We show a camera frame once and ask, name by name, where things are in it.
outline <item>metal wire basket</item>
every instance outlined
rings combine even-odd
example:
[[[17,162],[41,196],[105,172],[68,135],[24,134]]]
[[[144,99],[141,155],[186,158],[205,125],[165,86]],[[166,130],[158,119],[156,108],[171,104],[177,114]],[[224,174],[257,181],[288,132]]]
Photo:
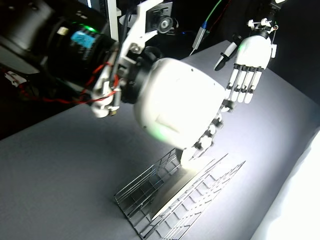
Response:
[[[114,196],[116,203],[142,240],[179,240],[245,163],[215,179],[213,169],[223,159],[212,160],[204,174],[153,221],[149,210],[156,192],[180,168],[174,149],[120,190]]]

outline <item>green wire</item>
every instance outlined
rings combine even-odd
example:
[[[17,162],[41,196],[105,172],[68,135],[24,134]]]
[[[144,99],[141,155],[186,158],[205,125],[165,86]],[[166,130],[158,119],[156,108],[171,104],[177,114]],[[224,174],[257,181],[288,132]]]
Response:
[[[210,12],[209,16],[206,18],[206,22],[208,22],[209,18],[211,17],[212,13],[214,12],[214,10],[217,8],[217,6],[221,3],[222,0],[219,0],[216,5],[214,6],[214,8],[212,9],[212,11]]]

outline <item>gray table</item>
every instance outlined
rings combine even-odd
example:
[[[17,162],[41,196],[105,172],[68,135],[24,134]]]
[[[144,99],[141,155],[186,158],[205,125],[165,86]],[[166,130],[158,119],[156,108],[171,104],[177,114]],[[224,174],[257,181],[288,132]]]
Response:
[[[185,62],[225,86],[232,62],[213,65],[227,45]],[[320,125],[320,108],[267,70],[252,102],[223,118],[207,154],[246,164],[186,240],[249,239]],[[102,119],[80,105],[2,140],[0,240],[139,239],[113,195],[170,149],[139,129],[127,104]]]

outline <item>blue label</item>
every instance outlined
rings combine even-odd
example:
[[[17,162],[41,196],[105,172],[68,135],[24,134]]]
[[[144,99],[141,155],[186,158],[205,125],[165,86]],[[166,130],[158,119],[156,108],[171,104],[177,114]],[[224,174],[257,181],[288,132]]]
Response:
[[[72,35],[71,40],[87,49],[90,49],[95,42],[95,39],[92,36],[89,36],[82,31],[76,31]]]

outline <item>white plate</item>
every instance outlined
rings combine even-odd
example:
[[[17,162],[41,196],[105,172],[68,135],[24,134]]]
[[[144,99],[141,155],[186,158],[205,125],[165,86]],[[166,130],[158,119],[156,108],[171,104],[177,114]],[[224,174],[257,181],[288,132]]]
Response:
[[[212,158],[201,156],[178,169],[155,195],[149,215],[153,221],[188,190],[207,169]]]

